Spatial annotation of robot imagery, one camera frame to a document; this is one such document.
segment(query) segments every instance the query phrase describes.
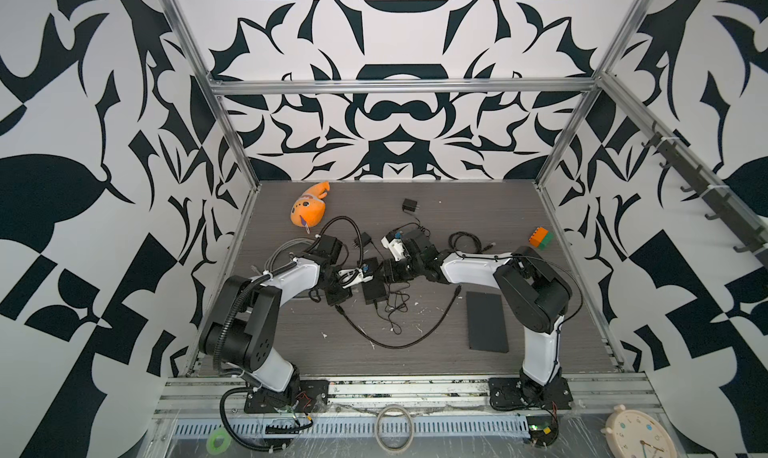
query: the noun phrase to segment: black and white wall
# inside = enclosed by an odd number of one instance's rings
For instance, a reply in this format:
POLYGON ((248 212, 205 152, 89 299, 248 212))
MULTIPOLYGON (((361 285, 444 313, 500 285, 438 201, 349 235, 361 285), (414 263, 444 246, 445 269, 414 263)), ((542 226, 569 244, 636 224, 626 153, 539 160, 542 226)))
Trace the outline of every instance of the black and white wall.
POLYGON ((135 456, 249 186, 158 0, 0 30, 2 454, 135 456))
MULTIPOLYGON (((768 215, 768 0, 654 0, 615 71, 768 215)), ((628 367, 689 451, 768 453, 768 271, 605 94, 546 188, 628 367)))
MULTIPOLYGON (((590 76, 632 0, 179 0, 213 79, 590 76)), ((575 92, 228 97, 260 179, 534 178, 575 92)))

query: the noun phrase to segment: orange and green block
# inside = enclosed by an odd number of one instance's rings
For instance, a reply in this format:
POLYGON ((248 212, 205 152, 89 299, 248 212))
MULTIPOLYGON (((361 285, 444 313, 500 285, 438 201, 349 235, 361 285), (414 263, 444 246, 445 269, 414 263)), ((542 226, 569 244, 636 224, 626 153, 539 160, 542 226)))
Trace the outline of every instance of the orange and green block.
POLYGON ((531 235, 531 238, 528 239, 528 242, 531 243, 531 245, 533 245, 537 249, 546 248, 549 242, 551 241, 552 241, 552 233, 550 233, 545 228, 542 228, 541 226, 536 228, 536 230, 531 235))

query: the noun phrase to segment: clock face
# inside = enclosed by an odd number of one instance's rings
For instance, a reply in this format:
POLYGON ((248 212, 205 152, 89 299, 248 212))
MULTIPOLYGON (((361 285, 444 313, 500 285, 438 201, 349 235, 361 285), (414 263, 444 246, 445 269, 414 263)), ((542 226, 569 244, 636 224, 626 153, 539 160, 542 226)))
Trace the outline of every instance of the clock face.
POLYGON ((676 458, 677 451, 667 431, 656 420, 639 411, 619 413, 612 437, 624 458, 676 458))

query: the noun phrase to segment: clock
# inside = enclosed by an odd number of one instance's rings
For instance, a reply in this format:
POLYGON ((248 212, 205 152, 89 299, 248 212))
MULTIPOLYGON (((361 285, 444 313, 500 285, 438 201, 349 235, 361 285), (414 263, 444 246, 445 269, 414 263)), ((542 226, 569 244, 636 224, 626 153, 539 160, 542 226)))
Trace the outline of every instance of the clock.
POLYGON ((600 432, 616 458, 677 458, 670 435, 656 420, 624 405, 614 410, 600 432))

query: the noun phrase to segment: orange plush toy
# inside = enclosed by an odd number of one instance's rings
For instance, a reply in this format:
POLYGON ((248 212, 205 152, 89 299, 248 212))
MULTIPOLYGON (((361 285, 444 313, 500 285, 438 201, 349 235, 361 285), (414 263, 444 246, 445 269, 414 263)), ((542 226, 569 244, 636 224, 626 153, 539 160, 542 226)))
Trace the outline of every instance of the orange plush toy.
POLYGON ((328 195, 331 185, 328 182, 318 183, 306 189, 306 192, 293 204, 290 210, 290 221, 296 226, 309 228, 322 220, 326 212, 326 203, 321 199, 328 195))

